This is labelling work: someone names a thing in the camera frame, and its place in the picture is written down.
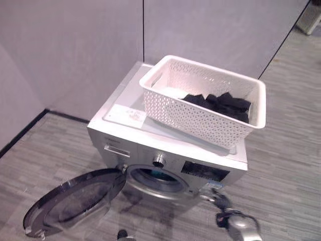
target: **robotic hand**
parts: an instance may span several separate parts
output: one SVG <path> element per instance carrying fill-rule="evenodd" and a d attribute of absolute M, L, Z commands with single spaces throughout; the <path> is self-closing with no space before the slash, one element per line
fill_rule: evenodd
<path fill-rule="evenodd" d="M 232 240 L 262 241 L 257 220 L 240 211 L 233 210 L 231 201 L 224 194 L 212 189 L 211 195 L 201 195 L 200 197 L 222 211 L 216 214 L 216 224 L 218 227 L 226 228 Z"/>

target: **open washer door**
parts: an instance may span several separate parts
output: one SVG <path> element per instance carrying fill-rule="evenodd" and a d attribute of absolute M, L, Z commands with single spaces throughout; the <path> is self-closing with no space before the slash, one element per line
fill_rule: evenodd
<path fill-rule="evenodd" d="M 122 190 L 126 173 L 100 169 L 71 179 L 40 198 L 27 212 L 24 229 L 29 237 L 45 237 L 102 218 Z"/>

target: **front-loading washing machine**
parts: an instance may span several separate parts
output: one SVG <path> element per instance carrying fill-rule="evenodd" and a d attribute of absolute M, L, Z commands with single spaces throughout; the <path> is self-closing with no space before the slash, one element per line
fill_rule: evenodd
<path fill-rule="evenodd" d="M 44 238 L 98 219 L 121 191 L 129 200 L 186 210 L 201 200 L 201 190 L 230 185 L 247 171 L 244 141 L 226 150 L 146 116 L 139 80 L 151 67 L 137 63 L 88 125 L 107 168 L 37 201 L 24 218 L 27 236 Z"/>

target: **sticker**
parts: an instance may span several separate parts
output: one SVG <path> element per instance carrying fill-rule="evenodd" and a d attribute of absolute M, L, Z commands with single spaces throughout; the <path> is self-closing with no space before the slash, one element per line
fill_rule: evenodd
<path fill-rule="evenodd" d="M 205 185 L 207 185 L 208 188 L 210 188 L 210 189 L 214 188 L 214 189 L 216 189 L 216 190 L 221 189 L 221 188 L 224 186 L 222 183 L 216 182 L 216 181 L 212 181 L 212 180 L 210 180 L 210 181 L 209 181 L 207 184 L 205 184 Z"/>
<path fill-rule="evenodd" d="M 115 104 L 104 120 L 140 129 L 146 119 L 146 112 Z"/>

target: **white basket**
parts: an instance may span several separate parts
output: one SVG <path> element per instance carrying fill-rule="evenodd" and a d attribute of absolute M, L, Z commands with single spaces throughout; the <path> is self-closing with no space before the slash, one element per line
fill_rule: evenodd
<path fill-rule="evenodd" d="M 149 117 L 212 144 L 230 149 L 265 126 L 265 84 L 257 79 L 168 55 L 139 83 Z M 187 93 L 206 98 L 225 92 L 251 102 L 249 124 L 180 100 Z"/>

